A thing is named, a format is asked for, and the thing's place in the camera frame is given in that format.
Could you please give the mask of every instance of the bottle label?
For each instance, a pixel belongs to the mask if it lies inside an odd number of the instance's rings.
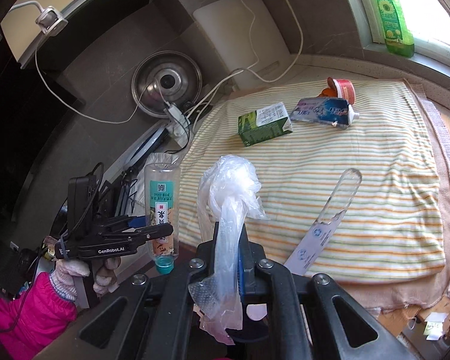
[[[150,181],[150,224],[171,223],[173,218],[173,181]],[[154,254],[173,254],[173,236],[152,240]]]
[[[393,0],[377,0],[378,10],[382,18],[385,40],[402,43],[403,35]]]

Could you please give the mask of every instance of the window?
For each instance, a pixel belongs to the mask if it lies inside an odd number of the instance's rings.
[[[384,43],[375,0],[362,0],[373,42]],[[400,0],[407,27],[415,38],[415,52],[450,66],[450,16],[438,0]]]

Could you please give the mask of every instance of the green carton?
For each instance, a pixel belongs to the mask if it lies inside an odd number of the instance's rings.
[[[238,117],[238,134],[245,146],[292,132],[285,104],[277,103]]]

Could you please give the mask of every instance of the gloved hand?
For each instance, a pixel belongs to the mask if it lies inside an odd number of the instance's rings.
[[[99,295],[115,291],[119,285],[116,283],[114,269],[120,266],[120,257],[106,259],[103,266],[97,271],[94,278],[94,291]],[[87,263],[79,259],[66,261],[59,259],[55,270],[50,274],[50,282],[59,297],[70,302],[77,299],[77,290],[73,283],[73,276],[84,278],[90,274]]]

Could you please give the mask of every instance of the pink sleeve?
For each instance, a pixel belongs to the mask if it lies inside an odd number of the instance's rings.
[[[15,320],[25,299],[19,321],[11,332],[0,333],[0,341],[14,360],[30,360],[65,331],[77,318],[75,304],[60,298],[54,291],[48,274],[42,272],[25,298],[7,302],[0,299],[0,330]]]

